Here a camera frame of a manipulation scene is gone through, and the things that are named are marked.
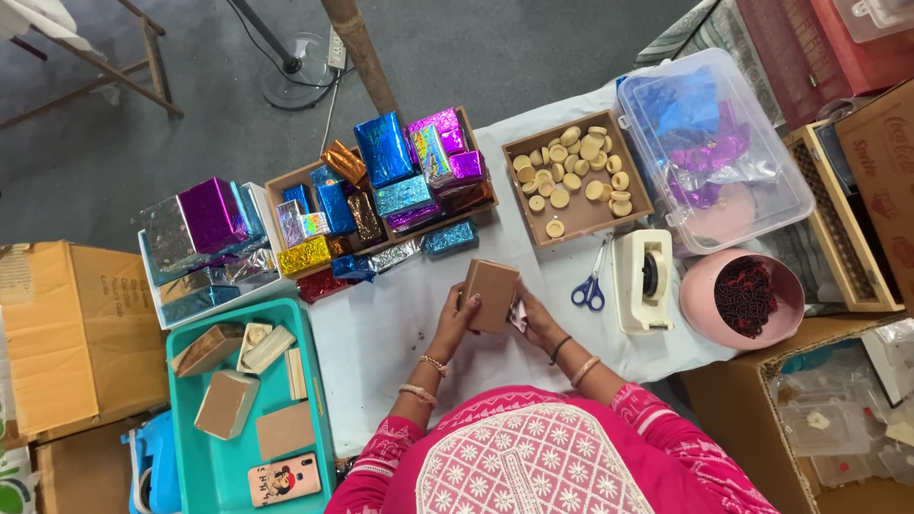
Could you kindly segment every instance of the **wooden pole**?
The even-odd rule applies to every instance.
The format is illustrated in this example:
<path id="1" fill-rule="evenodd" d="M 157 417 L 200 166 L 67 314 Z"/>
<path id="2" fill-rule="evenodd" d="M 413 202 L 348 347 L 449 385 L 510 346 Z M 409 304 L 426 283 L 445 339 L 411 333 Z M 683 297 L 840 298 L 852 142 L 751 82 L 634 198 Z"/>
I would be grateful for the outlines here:
<path id="1" fill-rule="evenodd" d="M 356 6 L 356 0 L 321 0 L 330 23 L 336 34 L 343 39 L 345 49 L 358 71 L 358 76 L 365 84 L 368 96 L 375 104 L 378 114 L 396 112 L 399 117 L 399 105 L 390 89 L 384 69 L 377 60 L 374 45 L 365 27 L 362 13 Z"/>

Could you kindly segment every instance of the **black bracelet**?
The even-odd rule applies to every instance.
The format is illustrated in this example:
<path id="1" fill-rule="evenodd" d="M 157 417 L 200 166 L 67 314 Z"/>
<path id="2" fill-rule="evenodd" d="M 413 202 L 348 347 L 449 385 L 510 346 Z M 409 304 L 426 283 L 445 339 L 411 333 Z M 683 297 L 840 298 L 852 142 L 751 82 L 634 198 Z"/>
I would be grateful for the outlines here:
<path id="1" fill-rule="evenodd" d="M 560 348 L 562 348 L 562 345 L 564 345 L 565 343 L 569 342 L 569 339 L 571 339 L 571 336 L 568 336 L 568 337 L 565 337 L 564 339 L 562 339 L 562 340 L 558 343 L 558 346 L 556 346 L 556 349 L 554 349 L 554 350 L 552 351 L 552 362 L 549 362 L 549 366 L 555 366 L 555 365 L 556 365 L 556 357 L 558 356 L 558 350 L 559 350 Z"/>

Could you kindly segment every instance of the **teal plastic tray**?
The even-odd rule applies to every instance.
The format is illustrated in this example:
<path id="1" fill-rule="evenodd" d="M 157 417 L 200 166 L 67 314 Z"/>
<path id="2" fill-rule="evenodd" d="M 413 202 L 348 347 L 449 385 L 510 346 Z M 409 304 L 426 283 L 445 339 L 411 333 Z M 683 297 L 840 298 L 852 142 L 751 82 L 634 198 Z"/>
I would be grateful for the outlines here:
<path id="1" fill-rule="evenodd" d="M 327 419 L 311 324 L 308 316 L 293 300 L 283 298 L 251 305 L 176 328 L 168 336 L 168 360 L 171 361 L 216 323 L 252 321 L 283 325 L 295 335 L 298 346 L 302 349 L 304 378 L 311 404 L 311 417 L 315 420 L 317 443 L 272 459 L 271 462 L 314 452 L 320 469 L 321 491 L 261 508 L 255 508 L 250 499 L 248 471 L 263 464 L 260 460 L 255 420 L 263 414 L 296 403 L 289 396 L 289 380 L 282 356 L 260 375 L 260 390 L 244 430 L 241 435 L 229 441 L 205 434 L 194 426 L 212 373 L 179 379 L 169 367 L 168 385 L 171 387 L 175 421 L 177 474 L 184 514 L 320 514 L 324 512 L 330 495 L 336 489 L 330 422 Z M 236 364 L 238 352 L 225 359 L 218 369 L 235 369 Z"/>

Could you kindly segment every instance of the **gray carpet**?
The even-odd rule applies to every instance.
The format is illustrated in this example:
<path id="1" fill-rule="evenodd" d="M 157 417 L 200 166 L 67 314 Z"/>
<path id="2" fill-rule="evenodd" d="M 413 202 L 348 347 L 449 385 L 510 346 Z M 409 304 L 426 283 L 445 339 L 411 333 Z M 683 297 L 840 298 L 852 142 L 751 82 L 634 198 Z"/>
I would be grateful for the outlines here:
<path id="1" fill-rule="evenodd" d="M 466 106 L 483 127 L 592 91 L 696 0 L 440 0 L 361 2 L 368 30 L 407 120 Z M 136 18 L 114 0 L 64 0 L 79 32 L 111 63 L 143 55 Z M 212 176 L 264 181 L 317 160 L 329 98 L 271 108 L 255 81 L 264 57 L 225 0 L 136 0 L 168 34 L 165 68 L 183 120 L 122 88 L 0 131 L 0 244 L 66 239 L 137 252 L 137 213 Z M 251 0 L 279 35 L 326 36 L 318 0 Z M 38 34 L 42 62 L 0 42 L 0 120 L 77 89 L 97 71 Z M 148 71 L 137 75 L 150 85 Z M 356 73 L 343 81 L 331 138 L 377 115 Z"/>

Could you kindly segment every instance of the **woman's right hand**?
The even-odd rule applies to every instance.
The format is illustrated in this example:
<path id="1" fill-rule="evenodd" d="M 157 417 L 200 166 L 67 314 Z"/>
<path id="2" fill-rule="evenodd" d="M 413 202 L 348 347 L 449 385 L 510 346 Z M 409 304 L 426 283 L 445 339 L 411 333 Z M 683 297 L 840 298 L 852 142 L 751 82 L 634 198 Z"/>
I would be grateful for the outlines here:
<path id="1" fill-rule="evenodd" d="M 524 337 L 545 350 L 546 353 L 551 354 L 555 346 L 568 334 L 558 326 L 539 298 L 533 296 L 533 293 L 530 293 L 519 278 L 515 285 L 515 293 L 524 302 L 526 308 L 527 326 Z"/>

